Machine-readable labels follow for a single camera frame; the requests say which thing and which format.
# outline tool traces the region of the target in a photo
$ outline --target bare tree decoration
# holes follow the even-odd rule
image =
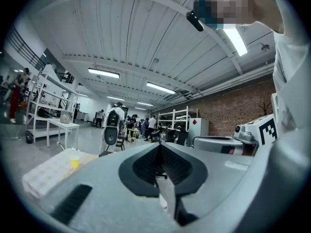
[[[259,115],[260,117],[263,117],[263,116],[266,116],[266,115],[268,115],[268,107],[269,107],[269,105],[271,104],[271,102],[270,103],[268,103],[268,105],[266,105],[266,103],[265,102],[263,102],[263,106],[260,106],[260,105],[258,105],[261,109],[263,109],[263,112],[264,112],[264,115]]]

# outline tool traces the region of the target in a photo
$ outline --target gray floor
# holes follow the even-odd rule
[[[77,121],[80,124],[78,149],[82,152],[99,155],[101,153],[102,135],[104,130],[91,127],[91,123]],[[27,144],[24,136],[24,125],[0,124],[0,143],[2,159],[5,162],[8,175],[17,188],[23,191],[21,178],[31,169],[60,153],[65,147],[65,136],[61,135],[61,144],[57,144],[57,135],[50,136],[50,147],[47,147],[46,137],[36,139],[35,144]],[[75,130],[69,135],[68,147],[75,148]],[[136,145],[147,144],[143,139],[137,139]],[[125,150],[135,146],[135,143],[124,142]]]

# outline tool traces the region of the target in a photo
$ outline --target fluorescent light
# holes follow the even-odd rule
[[[239,56],[242,56],[247,53],[246,46],[237,29],[224,29],[224,32],[227,34],[227,36],[231,40]]]
[[[115,106],[117,106],[117,104],[115,103]],[[125,105],[122,105],[122,107],[126,107]]]
[[[165,91],[165,92],[168,92],[168,93],[171,93],[171,94],[175,94],[176,92],[172,91],[172,90],[169,90],[169,89],[166,89],[162,86],[159,86],[159,85],[156,85],[156,84],[153,84],[153,83],[147,83],[147,86],[150,86],[152,88],[155,88],[155,89],[158,89],[158,90],[161,90],[161,91]]]
[[[114,98],[114,97],[110,97],[110,96],[107,96],[107,98],[109,98],[109,99],[116,99],[116,100],[121,100],[121,101],[124,101],[124,99]]]
[[[117,78],[117,79],[120,77],[120,75],[118,73],[102,71],[102,70],[98,70],[98,69],[94,69],[94,68],[89,68],[88,71],[90,73],[104,75],[104,76],[109,76],[109,77]]]
[[[137,103],[147,105],[147,106],[153,106],[152,104],[148,104],[148,103],[142,103],[142,102],[137,102]]]

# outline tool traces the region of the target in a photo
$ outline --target camera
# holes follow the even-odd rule
[[[195,15],[194,10],[186,13],[187,20],[197,29],[197,31],[202,32],[204,27],[202,23],[199,21],[199,18]]]

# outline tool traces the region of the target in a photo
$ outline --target yellow object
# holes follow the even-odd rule
[[[72,156],[70,158],[70,161],[71,161],[71,166],[73,168],[78,168],[79,167],[79,156]]]

